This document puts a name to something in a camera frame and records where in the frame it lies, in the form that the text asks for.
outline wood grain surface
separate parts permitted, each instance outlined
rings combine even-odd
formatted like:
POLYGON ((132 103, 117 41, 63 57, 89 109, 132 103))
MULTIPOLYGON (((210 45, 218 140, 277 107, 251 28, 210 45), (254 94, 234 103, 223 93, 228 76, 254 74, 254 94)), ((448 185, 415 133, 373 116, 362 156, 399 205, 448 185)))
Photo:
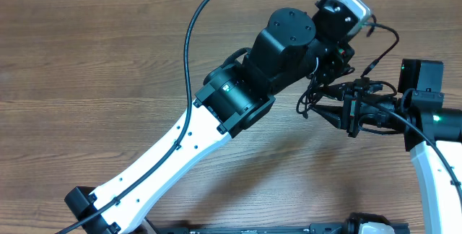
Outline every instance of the wood grain surface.
MULTIPOLYGON (((156 142, 186 107, 184 34, 201 0, 0 0, 0 233, 54 233, 75 221, 63 199, 97 186, 156 142)), ((445 107, 462 103, 462 1, 364 0, 401 42, 370 74, 397 85, 402 58, 445 62, 445 107)), ((191 41, 191 80, 252 46, 273 11, 313 0, 213 0, 191 41)), ((353 41, 357 73, 393 42, 353 41)), ((423 232, 402 136, 356 139, 295 113, 302 80, 271 112, 202 160, 149 213, 159 226, 243 227, 382 214, 423 232)))

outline wire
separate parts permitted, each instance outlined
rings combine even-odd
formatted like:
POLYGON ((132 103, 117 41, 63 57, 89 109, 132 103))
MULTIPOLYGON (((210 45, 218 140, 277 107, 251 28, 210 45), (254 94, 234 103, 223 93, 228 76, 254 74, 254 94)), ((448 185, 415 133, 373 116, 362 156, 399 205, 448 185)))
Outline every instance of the wire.
POLYGON ((352 74, 354 71, 356 71, 356 69, 354 67, 349 67, 342 75, 342 76, 346 76, 346 75, 350 75, 352 74))
POLYGON ((383 101, 387 98, 395 97, 398 94, 398 90, 396 90, 395 86, 393 86, 390 82, 384 82, 384 81, 371 81, 369 85, 386 85, 388 86, 391 90, 393 90, 393 93, 390 94, 384 94, 381 95, 377 100, 376 103, 379 101, 383 101))
POLYGON ((363 125, 362 121, 365 118, 370 118, 370 119, 375 120, 375 115, 374 114, 365 114, 365 115, 362 115, 361 118, 359 118, 359 120, 358 120, 358 129, 361 130, 361 131, 374 133, 374 134, 379 134, 379 135, 382 135, 382 136, 388 136, 388 135, 394 135, 394 134, 402 134, 402 132, 396 131, 396 130, 382 131, 382 130, 367 129, 365 127, 362 127, 362 125, 363 125))
POLYGON ((435 153, 437 154, 437 156, 440 158, 441 162, 443 163, 445 169, 447 170, 447 172, 449 173, 449 176, 451 178, 451 180, 453 181, 453 184, 457 190, 457 195, 459 195, 459 202, 461 203, 461 208, 462 208, 462 188, 461 188, 461 182, 458 181, 456 175, 454 174, 454 171, 453 169, 451 168, 451 166, 449 165, 448 161, 445 159, 445 157, 443 156, 443 154, 441 153, 441 151, 438 149, 438 147, 436 146, 435 143, 433 143, 432 141, 430 141, 430 139, 422 132, 420 131, 420 129, 418 129, 415 125, 413 125, 411 122, 407 121, 405 118, 403 118, 402 116, 392 112, 392 111, 389 111, 388 109, 380 106, 380 105, 377 105, 375 103, 372 103, 372 102, 369 102, 369 101, 366 101, 366 100, 363 100, 362 102, 374 107, 374 108, 377 108, 379 111, 382 111, 382 112, 385 112, 387 113, 388 115, 390 116, 393 116, 394 118, 398 119, 401 123, 403 124, 406 124, 412 131, 414 131, 415 133, 417 133, 418 135, 420 135, 426 142, 429 146, 431 146, 433 148, 433 150, 435 151, 435 153))
POLYGON ((189 126, 189 122, 191 120, 191 111, 192 111, 192 93, 191 93, 191 80, 189 77, 189 62, 188 62, 188 53, 189 53, 189 41, 191 39, 191 33, 193 32, 193 27, 194 24, 196 23, 197 18, 199 17, 199 14, 201 13, 202 9, 206 6, 206 4, 210 0, 203 0, 199 7, 196 9, 194 12, 193 17, 191 18, 191 21, 189 22, 188 30, 186 31, 185 35, 185 43, 184 43, 184 48, 183 48, 183 66, 184 66, 184 72, 185 72, 185 84, 186 84, 186 98, 187 98, 187 107, 186 107, 186 118, 185 118, 185 123, 183 126, 183 130, 181 131, 180 135, 177 138, 177 141, 173 144, 173 146, 165 153, 165 155, 152 167, 150 168, 141 178, 136 180, 133 184, 131 184, 127 189, 122 191, 119 195, 117 195, 112 201, 107 203, 105 206, 101 207, 99 210, 96 212, 92 213, 90 216, 85 217, 84 219, 64 228, 63 230, 57 232, 56 234, 64 234, 68 233, 72 230, 77 229, 78 227, 82 226, 83 224, 89 222, 90 220, 94 219, 98 215, 101 215, 103 212, 111 208, 113 205, 118 204, 121 202, 121 199, 130 193, 130 191, 133 191, 140 183, 142 183, 146 178, 148 178, 153 172, 160 167, 166 159, 169 158, 169 156, 177 149, 177 147, 180 146, 181 140, 183 140, 183 137, 186 134, 186 131, 189 126))
POLYGON ((366 22, 364 25, 368 25, 368 26, 371 26, 371 27, 379 27, 379 28, 382 28, 382 29, 385 29, 385 30, 388 30, 390 32, 392 32, 395 37, 396 37, 396 40, 395 40, 395 43, 393 43, 386 51, 384 51, 379 57, 377 57, 372 63, 369 64, 369 66, 366 67, 366 69, 363 71, 363 73, 361 74, 361 77, 364 77, 366 76, 370 71, 372 71, 372 69, 374 69, 374 67, 378 64, 378 62, 389 52, 391 51, 393 48, 395 48, 395 46, 398 44, 399 42, 399 35, 398 35, 398 32, 396 32, 393 28, 391 27, 388 27, 386 25, 381 25, 381 24, 378 24, 376 22, 366 22))
POLYGON ((322 98, 322 95, 318 97, 316 94, 317 89, 320 87, 318 82, 316 81, 316 76, 311 79, 310 84, 308 85, 306 91, 300 96, 297 101, 297 106, 295 110, 297 113, 302 114, 302 116, 308 119, 308 111, 322 98), (305 105, 305 109, 303 111, 300 110, 300 104, 305 105))
MULTIPOLYGON (((372 17, 372 20, 374 21, 374 24, 377 24, 377 17, 375 17, 374 14, 371 14, 370 17, 372 17)), ((366 37, 370 37, 370 35, 372 35, 372 33, 374 32, 375 30, 375 26, 374 25, 371 25, 369 31, 367 32, 366 34, 366 37)))
POLYGON ((403 97, 401 97, 401 102, 399 103, 399 110, 400 110, 402 113, 405 112, 405 110, 404 110, 404 101, 406 100, 407 95, 409 95, 409 93, 411 93, 411 92, 413 92, 413 91, 415 91, 415 90, 416 90, 416 89, 414 89, 414 88, 409 88, 409 89, 407 89, 406 91, 404 91, 403 97))
POLYGON ((225 68, 227 65, 234 63, 234 61, 237 58, 241 57, 244 53, 250 53, 251 50, 252 49, 248 47, 244 47, 244 48, 237 50, 236 52, 231 54, 228 58, 226 58, 225 62, 223 62, 223 64, 220 65, 220 67, 225 68))

